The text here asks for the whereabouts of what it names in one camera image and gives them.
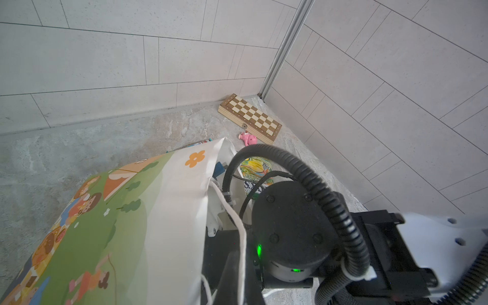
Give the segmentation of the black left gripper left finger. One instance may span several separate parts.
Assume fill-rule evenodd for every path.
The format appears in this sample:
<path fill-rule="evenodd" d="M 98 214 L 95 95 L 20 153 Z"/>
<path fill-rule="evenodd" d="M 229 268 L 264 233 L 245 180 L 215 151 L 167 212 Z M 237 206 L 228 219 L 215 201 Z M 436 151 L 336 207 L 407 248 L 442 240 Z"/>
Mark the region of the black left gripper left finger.
<path fill-rule="evenodd" d="M 240 254 L 238 251 L 230 252 L 220 278 L 213 305 L 238 304 Z"/>

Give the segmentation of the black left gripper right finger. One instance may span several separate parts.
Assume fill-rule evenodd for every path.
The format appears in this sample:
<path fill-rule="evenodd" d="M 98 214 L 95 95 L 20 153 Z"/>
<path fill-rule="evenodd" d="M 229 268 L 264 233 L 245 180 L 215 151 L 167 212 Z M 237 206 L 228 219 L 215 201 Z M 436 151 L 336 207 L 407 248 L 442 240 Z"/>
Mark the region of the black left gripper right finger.
<path fill-rule="evenodd" d="M 262 294 L 261 266 L 257 254 L 257 245 L 252 236 L 247 236 L 245 276 L 244 304 L 265 305 Z"/>

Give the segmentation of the white illustrated paper bag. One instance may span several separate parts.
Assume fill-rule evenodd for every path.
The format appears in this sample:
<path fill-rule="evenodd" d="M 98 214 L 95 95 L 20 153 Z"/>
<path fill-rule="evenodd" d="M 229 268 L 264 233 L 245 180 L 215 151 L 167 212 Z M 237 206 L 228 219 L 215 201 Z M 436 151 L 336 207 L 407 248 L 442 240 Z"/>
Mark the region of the white illustrated paper bag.
<path fill-rule="evenodd" d="M 90 177 L 2 304 L 212 304 L 207 191 L 236 155 L 223 138 Z"/>

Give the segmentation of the green Fox's spring tea bag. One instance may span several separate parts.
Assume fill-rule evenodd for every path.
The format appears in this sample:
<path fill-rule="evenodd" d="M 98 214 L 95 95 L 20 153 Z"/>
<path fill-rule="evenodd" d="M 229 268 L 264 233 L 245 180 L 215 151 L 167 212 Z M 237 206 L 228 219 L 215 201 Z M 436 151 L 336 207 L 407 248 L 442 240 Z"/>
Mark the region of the green Fox's spring tea bag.
<path fill-rule="evenodd" d="M 251 157 L 243 161 L 240 165 L 240 171 L 245 179 L 244 190 L 246 195 L 249 195 L 256 183 L 272 170 L 271 162 L 262 157 Z"/>

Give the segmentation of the teal Fox's candy bag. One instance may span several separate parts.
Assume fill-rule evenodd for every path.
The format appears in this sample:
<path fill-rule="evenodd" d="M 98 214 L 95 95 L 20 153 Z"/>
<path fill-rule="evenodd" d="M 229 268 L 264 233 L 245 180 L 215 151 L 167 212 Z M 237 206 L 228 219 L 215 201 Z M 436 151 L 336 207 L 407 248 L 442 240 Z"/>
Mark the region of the teal Fox's candy bag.
<path fill-rule="evenodd" d="M 188 148 L 188 147 L 193 147 L 193 146 L 197 146 L 197 145 L 201 145 L 201 144 L 206 144 L 208 142 L 212 142 L 212 139 L 205 139 L 205 140 L 202 140 L 202 141 L 193 142 L 193 143 L 187 144 L 185 146 L 182 146 L 179 149 L 185 149 L 185 148 Z"/>

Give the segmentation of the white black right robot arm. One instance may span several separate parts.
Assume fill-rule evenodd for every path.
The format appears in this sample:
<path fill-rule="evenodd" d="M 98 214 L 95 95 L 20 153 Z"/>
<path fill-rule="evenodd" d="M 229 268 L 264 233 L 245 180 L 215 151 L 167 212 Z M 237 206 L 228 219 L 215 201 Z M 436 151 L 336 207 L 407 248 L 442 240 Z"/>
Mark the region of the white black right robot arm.
<path fill-rule="evenodd" d="M 487 221 L 386 210 L 350 212 L 309 166 L 257 144 L 231 160 L 222 195 L 240 165 L 263 157 L 281 166 L 254 203 L 251 266 L 263 287 L 320 284 L 316 304 L 473 304 L 487 294 Z"/>

